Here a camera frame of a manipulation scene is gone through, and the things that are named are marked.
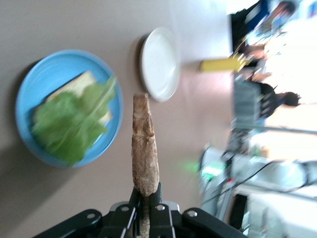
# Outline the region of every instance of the lettuce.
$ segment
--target lettuce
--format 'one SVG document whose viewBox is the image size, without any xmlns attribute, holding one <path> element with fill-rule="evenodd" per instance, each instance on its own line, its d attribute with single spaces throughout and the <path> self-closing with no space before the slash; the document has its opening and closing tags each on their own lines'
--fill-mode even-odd
<svg viewBox="0 0 317 238">
<path fill-rule="evenodd" d="M 115 97 L 116 78 L 88 86 L 80 97 L 62 92 L 35 110 L 32 134 L 48 153 L 69 166 L 82 160 L 97 138 L 106 132 L 99 119 Z"/>
</svg>

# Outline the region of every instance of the screw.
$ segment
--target screw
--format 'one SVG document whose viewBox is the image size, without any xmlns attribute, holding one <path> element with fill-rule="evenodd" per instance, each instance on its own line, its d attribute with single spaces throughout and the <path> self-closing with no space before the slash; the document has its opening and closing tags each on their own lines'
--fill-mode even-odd
<svg viewBox="0 0 317 238">
<path fill-rule="evenodd" d="M 129 211 L 129 207 L 124 206 L 124 207 L 121 208 L 121 211 L 122 212 L 127 212 L 127 211 Z"/>
<path fill-rule="evenodd" d="M 187 212 L 187 215 L 190 216 L 190 217 L 197 217 L 197 216 L 198 216 L 197 212 L 195 212 L 195 211 L 193 211 L 193 210 L 188 211 L 188 212 Z"/>
<path fill-rule="evenodd" d="M 88 218 L 88 219 L 92 219 L 92 218 L 94 218 L 95 216 L 96 216 L 95 213 L 90 213 L 90 214 L 87 215 L 87 218 Z"/>
<path fill-rule="evenodd" d="M 165 206 L 160 204 L 158 206 L 155 207 L 158 211 L 164 211 L 165 210 Z"/>
</svg>

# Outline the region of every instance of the sandwich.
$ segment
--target sandwich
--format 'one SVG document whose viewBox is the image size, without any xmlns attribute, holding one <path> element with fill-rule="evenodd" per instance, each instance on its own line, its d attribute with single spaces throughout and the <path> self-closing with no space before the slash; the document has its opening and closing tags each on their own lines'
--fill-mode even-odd
<svg viewBox="0 0 317 238">
<path fill-rule="evenodd" d="M 34 109 L 34 139 L 69 166 L 82 160 L 111 119 L 108 103 L 115 97 L 116 78 L 98 83 L 86 71 L 48 95 Z"/>
</svg>

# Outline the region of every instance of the bread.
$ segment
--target bread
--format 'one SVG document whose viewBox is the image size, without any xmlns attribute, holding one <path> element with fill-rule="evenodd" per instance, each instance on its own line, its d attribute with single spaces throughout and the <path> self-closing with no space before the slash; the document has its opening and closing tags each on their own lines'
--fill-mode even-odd
<svg viewBox="0 0 317 238">
<path fill-rule="evenodd" d="M 135 188 L 147 197 L 159 185 L 159 164 L 148 94 L 133 97 L 132 175 Z"/>
<path fill-rule="evenodd" d="M 84 92 L 85 88 L 89 85 L 96 83 L 96 80 L 93 76 L 93 74 L 90 71 L 86 71 L 77 77 L 73 78 L 60 88 L 58 88 L 56 91 L 51 93 L 45 100 L 45 102 L 48 102 L 55 98 L 58 94 L 61 92 L 72 92 L 77 97 L 80 97 L 82 93 Z M 99 119 L 100 124 L 105 124 L 107 121 L 109 121 L 112 117 L 112 114 L 110 111 L 108 111 L 102 118 Z"/>
</svg>

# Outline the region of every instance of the blue plate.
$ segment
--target blue plate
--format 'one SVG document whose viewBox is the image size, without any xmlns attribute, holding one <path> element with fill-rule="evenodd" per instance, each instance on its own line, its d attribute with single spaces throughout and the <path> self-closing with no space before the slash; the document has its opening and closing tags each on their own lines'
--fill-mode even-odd
<svg viewBox="0 0 317 238">
<path fill-rule="evenodd" d="M 31 134 L 33 110 L 51 92 L 87 70 L 92 72 L 98 82 L 106 82 L 113 75 L 111 68 L 99 57 L 81 50 L 64 50 L 39 61 L 21 84 L 15 106 L 17 128 L 27 148 L 46 164 L 62 168 L 68 167 L 63 160 L 45 152 L 33 139 Z M 107 133 L 102 134 L 87 150 L 83 160 L 72 167 L 83 166 L 95 160 L 116 137 L 122 121 L 123 97 L 118 82 L 115 89 L 116 97 L 108 105 L 112 119 L 107 124 Z"/>
</svg>

